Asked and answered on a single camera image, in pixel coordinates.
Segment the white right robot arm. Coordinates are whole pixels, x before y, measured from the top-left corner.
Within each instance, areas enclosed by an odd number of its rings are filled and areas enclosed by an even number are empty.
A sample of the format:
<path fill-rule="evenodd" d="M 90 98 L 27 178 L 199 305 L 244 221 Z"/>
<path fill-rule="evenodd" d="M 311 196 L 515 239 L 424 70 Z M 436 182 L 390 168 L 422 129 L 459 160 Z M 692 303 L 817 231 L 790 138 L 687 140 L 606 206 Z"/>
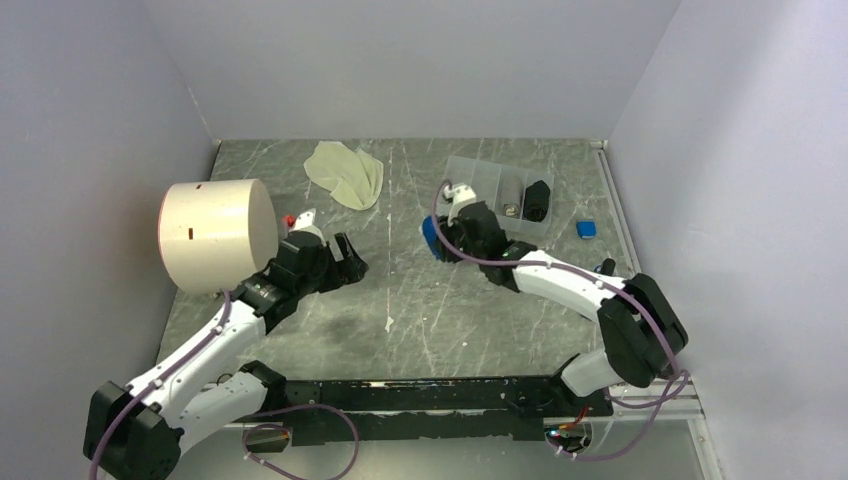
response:
<path fill-rule="evenodd" d="M 646 388 L 678 371 L 676 356 L 689 336 L 652 277 L 597 273 L 510 239 L 482 202 L 464 206 L 455 218 L 430 215 L 421 232 L 436 259 L 471 262 L 491 283 L 553 301 L 597 325 L 601 346 L 574 355 L 549 379 L 557 412 L 572 415 L 610 386 Z"/>

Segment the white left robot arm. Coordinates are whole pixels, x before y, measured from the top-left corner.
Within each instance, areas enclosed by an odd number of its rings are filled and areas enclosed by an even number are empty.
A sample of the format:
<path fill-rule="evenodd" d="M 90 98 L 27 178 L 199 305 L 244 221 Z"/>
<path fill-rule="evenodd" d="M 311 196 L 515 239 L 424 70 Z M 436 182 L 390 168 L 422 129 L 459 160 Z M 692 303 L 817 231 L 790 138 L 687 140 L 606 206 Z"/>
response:
<path fill-rule="evenodd" d="M 243 417 L 278 417 L 291 403 L 286 378 L 260 361 L 223 384 L 212 375 L 293 315 L 305 297 L 364 279 L 368 264 L 348 236 L 334 257 L 319 230 L 290 233 L 266 266 L 223 294 L 224 303 L 188 341 L 125 385 L 103 384 L 92 396 L 83 452 L 88 476 L 165 479 L 183 454 Z"/>

